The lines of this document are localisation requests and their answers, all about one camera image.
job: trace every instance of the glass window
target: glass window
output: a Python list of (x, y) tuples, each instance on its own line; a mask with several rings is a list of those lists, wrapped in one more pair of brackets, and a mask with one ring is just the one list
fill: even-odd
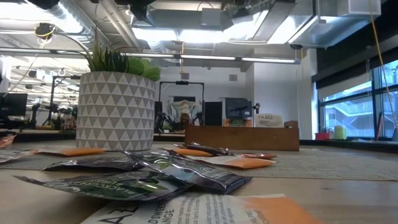
[(326, 105), (325, 124), (333, 130), (335, 126), (344, 126), (347, 137), (374, 137), (372, 98)]
[[(382, 68), (380, 67), (379, 69), (380, 69), (379, 73), (381, 76), (382, 86), (386, 87), (386, 81), (384, 80)], [(384, 69), (386, 71), (386, 79), (388, 85), (391, 86), (398, 84), (398, 60), (386, 64), (384, 66)]]
[(371, 91), (371, 90), (372, 90), (372, 82), (369, 81), (369, 82), (360, 84), (358, 86), (354, 86), (354, 87), (352, 87), (352, 88), (350, 88), (348, 90), (344, 90), (344, 91), (341, 91), (341, 92), (336, 93), (334, 95), (328, 96), (328, 97), (326, 97), (324, 99), (324, 101), (335, 100), (335, 99), (338, 99), (338, 98), (342, 98), (342, 97), (346, 97), (346, 96), (352, 96), (352, 95), (355, 95), (355, 94), (358, 94), (358, 93), (363, 93), (363, 92)]
[[(390, 92), (391, 101), (392, 101), (392, 110), (396, 115), (396, 119), (398, 119), (397, 105), (398, 105), (398, 91)], [(384, 135), (387, 138), (391, 138), (394, 133), (394, 118), (391, 112), (391, 106), (389, 102), (389, 97), (387, 93), (383, 94), (383, 112), (384, 112)]]

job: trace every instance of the table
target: table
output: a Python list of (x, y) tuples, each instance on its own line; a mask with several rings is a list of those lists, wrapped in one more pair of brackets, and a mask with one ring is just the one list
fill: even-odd
[[(0, 169), (2, 224), (77, 224), (107, 200), (28, 184), (13, 178), (38, 180), (75, 177), (85, 173)], [(398, 223), (398, 183), (367, 180), (253, 178), (233, 195), (283, 193), (325, 223)]]

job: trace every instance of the monitor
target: monitor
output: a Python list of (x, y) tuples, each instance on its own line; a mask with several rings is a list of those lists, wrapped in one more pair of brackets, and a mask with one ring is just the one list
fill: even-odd
[(0, 93), (0, 107), (3, 116), (25, 116), (27, 93)]
[(227, 118), (251, 118), (251, 100), (245, 98), (225, 98), (225, 116)]

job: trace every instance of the triangle pattern pot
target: triangle pattern pot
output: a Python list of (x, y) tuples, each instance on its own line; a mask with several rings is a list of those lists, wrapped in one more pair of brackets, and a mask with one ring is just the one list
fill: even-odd
[(129, 73), (91, 72), (81, 76), (79, 92), (77, 147), (151, 148), (155, 82)]

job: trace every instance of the gray rug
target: gray rug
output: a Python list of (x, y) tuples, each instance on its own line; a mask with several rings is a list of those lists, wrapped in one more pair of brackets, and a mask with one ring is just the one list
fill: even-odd
[[(70, 142), (58, 144), (36, 144), (47, 149), (73, 146)], [(10, 149), (28, 149), (31, 144), (13, 144)], [(271, 152), (277, 154), (275, 164), (258, 169), (233, 169), (217, 166), (235, 174), (250, 177), (283, 177), (313, 179), (351, 179), (351, 180), (398, 180), (398, 156), (395, 154), (350, 151), (340, 149), (300, 149), (300, 152)], [(124, 157), (120, 152), (106, 152), (90, 157)], [(36, 154), (0, 164), (0, 169), (40, 170), (50, 164), (75, 160), (87, 156), (58, 157)]]

